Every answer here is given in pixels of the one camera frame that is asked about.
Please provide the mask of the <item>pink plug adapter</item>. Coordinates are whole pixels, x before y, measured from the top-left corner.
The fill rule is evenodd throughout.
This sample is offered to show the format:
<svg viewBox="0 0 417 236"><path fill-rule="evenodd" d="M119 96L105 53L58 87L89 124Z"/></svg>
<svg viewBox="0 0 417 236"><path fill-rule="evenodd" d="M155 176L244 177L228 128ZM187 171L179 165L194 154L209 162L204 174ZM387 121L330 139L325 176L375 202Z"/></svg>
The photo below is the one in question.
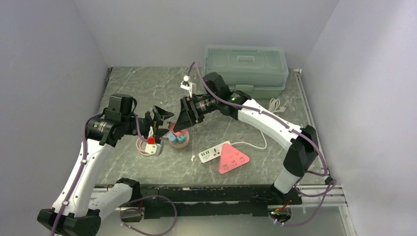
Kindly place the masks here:
<svg viewBox="0 0 417 236"><path fill-rule="evenodd" d="M173 133L175 136L182 136L185 135L188 130L187 129L182 129L182 130L175 130L175 126L176 123L172 122L168 125L168 129L170 130L171 133Z"/></svg>

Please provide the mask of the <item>teal charger cube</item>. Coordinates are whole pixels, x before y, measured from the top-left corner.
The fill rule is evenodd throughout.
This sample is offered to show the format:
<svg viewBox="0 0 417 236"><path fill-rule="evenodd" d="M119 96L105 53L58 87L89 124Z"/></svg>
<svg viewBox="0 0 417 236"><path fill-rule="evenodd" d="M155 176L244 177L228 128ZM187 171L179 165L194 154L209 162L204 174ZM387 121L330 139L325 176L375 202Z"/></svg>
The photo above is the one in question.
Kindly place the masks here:
<svg viewBox="0 0 417 236"><path fill-rule="evenodd" d="M189 134L183 134L176 137L176 140L179 144L187 144L189 142Z"/></svg>

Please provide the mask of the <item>blue charger cube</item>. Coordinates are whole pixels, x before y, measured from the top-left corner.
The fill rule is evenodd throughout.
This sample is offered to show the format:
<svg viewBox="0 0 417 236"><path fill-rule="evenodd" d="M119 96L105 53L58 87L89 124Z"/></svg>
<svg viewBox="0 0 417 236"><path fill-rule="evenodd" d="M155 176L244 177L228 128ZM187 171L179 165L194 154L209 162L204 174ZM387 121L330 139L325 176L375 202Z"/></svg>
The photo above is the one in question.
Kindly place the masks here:
<svg viewBox="0 0 417 236"><path fill-rule="evenodd" d="M167 134L167 138L168 138L168 140L171 142L171 143L173 143L173 144L175 144L175 143L177 143L178 141L177 141L177 137L176 137L176 135L175 134L173 134L173 133L171 133L171 132L169 132L168 134Z"/></svg>

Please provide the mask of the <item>round pink socket hub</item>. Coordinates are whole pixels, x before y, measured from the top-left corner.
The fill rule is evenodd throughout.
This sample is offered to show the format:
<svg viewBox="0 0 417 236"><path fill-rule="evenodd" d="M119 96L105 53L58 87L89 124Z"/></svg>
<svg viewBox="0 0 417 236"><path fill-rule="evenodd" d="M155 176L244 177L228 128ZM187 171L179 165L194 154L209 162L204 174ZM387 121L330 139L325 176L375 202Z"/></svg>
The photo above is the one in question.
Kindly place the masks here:
<svg viewBox="0 0 417 236"><path fill-rule="evenodd" d="M169 144L170 144L171 147L173 147L175 149L182 149L182 148L185 148L189 144L190 139L186 139L182 143L179 143L179 142L173 143L170 140L168 140L168 141L169 141Z"/></svg>

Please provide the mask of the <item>white power strip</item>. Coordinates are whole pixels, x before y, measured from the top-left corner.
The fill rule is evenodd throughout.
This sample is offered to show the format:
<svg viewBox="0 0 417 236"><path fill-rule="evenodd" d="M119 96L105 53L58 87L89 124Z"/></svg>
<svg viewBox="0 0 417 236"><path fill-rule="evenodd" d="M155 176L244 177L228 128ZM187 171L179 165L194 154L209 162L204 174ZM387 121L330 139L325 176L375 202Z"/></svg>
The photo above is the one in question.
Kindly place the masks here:
<svg viewBox="0 0 417 236"><path fill-rule="evenodd" d="M221 155L222 148L225 144L231 144L230 141L222 142L216 146L210 147L198 154L198 157L202 163L207 163L214 160Z"/></svg>

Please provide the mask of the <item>pink triangular socket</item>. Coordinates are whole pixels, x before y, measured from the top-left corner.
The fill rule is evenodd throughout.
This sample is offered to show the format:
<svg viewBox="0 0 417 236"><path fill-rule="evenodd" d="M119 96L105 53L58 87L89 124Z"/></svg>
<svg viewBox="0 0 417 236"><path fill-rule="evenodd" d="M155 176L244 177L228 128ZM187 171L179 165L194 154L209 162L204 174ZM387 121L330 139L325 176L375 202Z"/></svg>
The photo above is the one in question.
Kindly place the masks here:
<svg viewBox="0 0 417 236"><path fill-rule="evenodd" d="M218 171L220 174L225 174L249 162L249 156L239 151L231 144L224 144L220 153Z"/></svg>

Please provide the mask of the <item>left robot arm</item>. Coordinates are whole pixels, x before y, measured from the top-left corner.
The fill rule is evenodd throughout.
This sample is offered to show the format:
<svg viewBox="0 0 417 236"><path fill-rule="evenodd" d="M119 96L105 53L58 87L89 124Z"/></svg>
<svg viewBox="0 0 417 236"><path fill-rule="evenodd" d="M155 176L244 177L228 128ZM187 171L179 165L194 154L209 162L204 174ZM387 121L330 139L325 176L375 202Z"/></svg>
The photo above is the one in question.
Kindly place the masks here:
<svg viewBox="0 0 417 236"><path fill-rule="evenodd" d="M133 96L115 93L101 113L85 122L79 155L65 187L53 205L40 210L37 217L51 235L94 236L117 207L133 207L143 201L140 183L128 178L119 179L110 190L91 199L105 160L123 136L137 136L147 154L157 156L163 150L161 139L168 132L163 123L173 113L154 106L139 118L136 106Z"/></svg>

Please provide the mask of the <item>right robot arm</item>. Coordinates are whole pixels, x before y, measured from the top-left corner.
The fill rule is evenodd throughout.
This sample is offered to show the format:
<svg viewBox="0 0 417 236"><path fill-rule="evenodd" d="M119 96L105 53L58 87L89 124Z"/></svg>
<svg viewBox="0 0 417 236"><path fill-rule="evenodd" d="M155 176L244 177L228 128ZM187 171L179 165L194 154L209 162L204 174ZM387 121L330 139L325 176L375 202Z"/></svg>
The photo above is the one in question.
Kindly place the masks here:
<svg viewBox="0 0 417 236"><path fill-rule="evenodd" d="M318 156L316 130L310 125L300 127L283 120L241 90L231 91L216 72L207 74L202 80L207 92L193 94L190 77L184 76L180 87L187 90L189 95L180 100L180 113L173 131L190 128L203 122L206 114L220 111L268 135L287 151L283 170L271 190L271 198L275 203L285 203L290 197L290 190L303 178Z"/></svg>

